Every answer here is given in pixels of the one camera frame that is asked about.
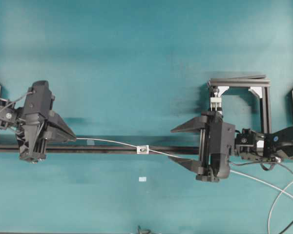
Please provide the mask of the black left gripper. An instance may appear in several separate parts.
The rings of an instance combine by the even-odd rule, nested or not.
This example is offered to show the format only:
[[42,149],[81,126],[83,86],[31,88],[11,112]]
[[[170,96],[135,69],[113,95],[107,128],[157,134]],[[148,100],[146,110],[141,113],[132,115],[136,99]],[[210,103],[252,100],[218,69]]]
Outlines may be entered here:
[[46,140],[60,143],[75,142],[76,135],[62,117],[51,110],[54,97],[49,89],[48,81],[34,82],[28,92],[24,106],[21,108],[21,115],[18,117],[21,133],[16,136],[16,139],[20,152],[19,158],[26,162],[37,163],[46,159]]

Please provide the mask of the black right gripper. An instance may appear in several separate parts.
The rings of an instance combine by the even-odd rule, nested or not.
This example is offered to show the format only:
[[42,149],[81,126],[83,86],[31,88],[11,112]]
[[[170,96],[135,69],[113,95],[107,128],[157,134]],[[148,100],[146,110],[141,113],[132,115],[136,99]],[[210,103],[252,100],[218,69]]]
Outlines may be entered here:
[[229,157],[235,146],[235,125],[224,122],[218,111],[202,112],[201,116],[173,128],[171,133],[197,132],[201,129],[200,159],[168,158],[191,172],[203,182],[218,182],[230,174]]

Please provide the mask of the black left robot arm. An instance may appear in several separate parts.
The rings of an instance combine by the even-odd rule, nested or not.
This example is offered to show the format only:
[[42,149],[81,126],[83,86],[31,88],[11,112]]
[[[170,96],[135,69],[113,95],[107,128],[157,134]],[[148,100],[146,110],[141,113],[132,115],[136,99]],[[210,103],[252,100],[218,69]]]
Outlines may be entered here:
[[15,132],[21,160],[45,160],[48,142],[76,141],[76,135],[52,109],[55,96],[48,81],[34,82],[22,98],[25,102],[19,108],[15,101],[0,98],[0,129]]

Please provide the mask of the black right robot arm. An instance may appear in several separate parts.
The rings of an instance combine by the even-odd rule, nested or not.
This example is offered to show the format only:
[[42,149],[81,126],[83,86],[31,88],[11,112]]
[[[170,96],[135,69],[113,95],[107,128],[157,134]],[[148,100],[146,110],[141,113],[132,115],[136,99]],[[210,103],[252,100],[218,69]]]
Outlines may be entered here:
[[199,158],[169,159],[196,173],[196,179],[219,182],[230,174],[230,156],[237,154],[243,160],[271,168],[284,159],[293,160],[293,126],[275,133],[258,133],[251,129],[237,131],[233,124],[223,121],[218,111],[202,112],[171,132],[198,132],[200,134]]

